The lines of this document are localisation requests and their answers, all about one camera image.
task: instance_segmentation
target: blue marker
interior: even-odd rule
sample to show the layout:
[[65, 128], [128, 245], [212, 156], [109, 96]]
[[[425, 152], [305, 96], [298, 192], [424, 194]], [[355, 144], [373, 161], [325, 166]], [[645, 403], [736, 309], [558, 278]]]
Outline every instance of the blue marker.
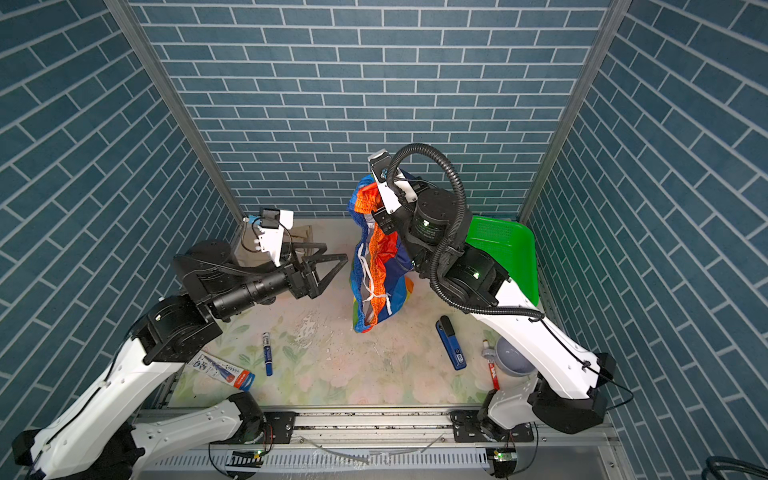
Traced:
[[266, 367], [266, 376], [272, 376], [272, 347], [270, 346], [270, 333], [265, 332], [261, 337], [261, 344], [264, 345], [264, 366]]
[[440, 340], [445, 347], [445, 351], [448, 353], [448, 357], [451, 359], [454, 370], [461, 370], [466, 368], [467, 362], [464, 359], [464, 353], [462, 348], [458, 346], [458, 340], [451, 324], [451, 319], [443, 315], [440, 320], [435, 324], [437, 333], [440, 335]]

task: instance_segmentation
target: green plastic basket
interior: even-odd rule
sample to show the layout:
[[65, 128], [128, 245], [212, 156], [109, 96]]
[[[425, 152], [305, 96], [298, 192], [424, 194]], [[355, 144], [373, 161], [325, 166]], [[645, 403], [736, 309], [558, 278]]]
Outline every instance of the green plastic basket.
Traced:
[[522, 223], [495, 218], [473, 217], [467, 243], [488, 252], [517, 282], [520, 290], [538, 305], [536, 249], [531, 232]]

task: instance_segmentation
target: brick wall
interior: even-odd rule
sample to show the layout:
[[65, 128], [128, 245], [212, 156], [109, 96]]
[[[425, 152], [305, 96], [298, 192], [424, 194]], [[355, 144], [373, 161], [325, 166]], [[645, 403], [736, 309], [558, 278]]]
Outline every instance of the brick wall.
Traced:
[[132, 5], [245, 210], [342, 215], [370, 153], [421, 141], [516, 217], [608, 2]]
[[532, 218], [567, 330], [635, 392], [612, 418], [638, 478], [768, 461], [766, 25], [634, 0]]
[[101, 0], [0, 0], [0, 477], [233, 221]]

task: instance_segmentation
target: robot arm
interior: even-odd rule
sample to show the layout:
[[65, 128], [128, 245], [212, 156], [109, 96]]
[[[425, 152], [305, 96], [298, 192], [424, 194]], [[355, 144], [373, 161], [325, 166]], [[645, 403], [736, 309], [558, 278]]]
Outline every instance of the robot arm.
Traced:
[[[399, 165], [411, 154], [439, 164], [452, 191], [406, 178]], [[488, 324], [539, 371], [524, 392], [495, 396], [488, 408], [491, 417], [496, 412], [492, 420], [510, 429], [538, 419], [567, 433], [601, 423], [607, 399], [599, 387], [612, 379], [614, 360], [571, 340], [528, 301], [503, 266], [465, 242], [472, 212], [448, 158], [429, 145], [410, 144], [394, 157], [379, 151], [369, 163], [383, 203], [372, 215], [383, 232], [397, 232], [415, 271], [429, 278], [442, 300]]]
[[[285, 291], [297, 299], [316, 298], [346, 263], [345, 254], [324, 254], [324, 243], [291, 243], [281, 254], [281, 224], [292, 224], [292, 213], [264, 209], [261, 217], [275, 220], [274, 226], [268, 221], [259, 226], [268, 263], [240, 266], [229, 245], [216, 240], [174, 258], [182, 293], [162, 299], [137, 320], [104, 373], [52, 424], [22, 432], [13, 442], [15, 461], [30, 467], [29, 478], [128, 480], [148, 462], [195, 445], [255, 439], [263, 430], [263, 413], [247, 392], [161, 424], [127, 420], [155, 388], [221, 335], [216, 319], [229, 322]], [[270, 229], [279, 230], [279, 237]], [[299, 259], [296, 248], [314, 253]], [[320, 279], [316, 265], [325, 262], [336, 265]]]

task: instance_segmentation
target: blue pen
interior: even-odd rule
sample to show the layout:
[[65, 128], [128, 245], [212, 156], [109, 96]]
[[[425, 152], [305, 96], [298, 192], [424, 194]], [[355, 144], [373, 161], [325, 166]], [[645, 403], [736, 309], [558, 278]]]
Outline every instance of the blue pen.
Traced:
[[261, 337], [261, 344], [264, 345], [264, 366], [266, 367], [266, 376], [272, 376], [272, 347], [270, 346], [270, 333], [265, 332]]

